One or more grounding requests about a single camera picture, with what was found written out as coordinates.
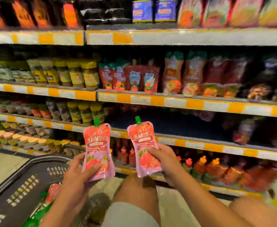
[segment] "pouch with green cap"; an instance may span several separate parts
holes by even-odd
[[[101,165],[96,174],[89,179],[90,182],[115,176],[114,164],[110,154],[110,134],[110,125],[108,123],[100,125],[99,118],[94,120],[94,126],[87,127],[83,131],[86,155],[82,172],[90,169],[95,164],[99,163]]]
[[[163,169],[161,163],[146,148],[151,146],[158,149],[152,123],[141,122],[139,116],[136,116],[135,120],[136,124],[130,125],[127,131],[134,146],[137,175],[138,177],[144,177]]]

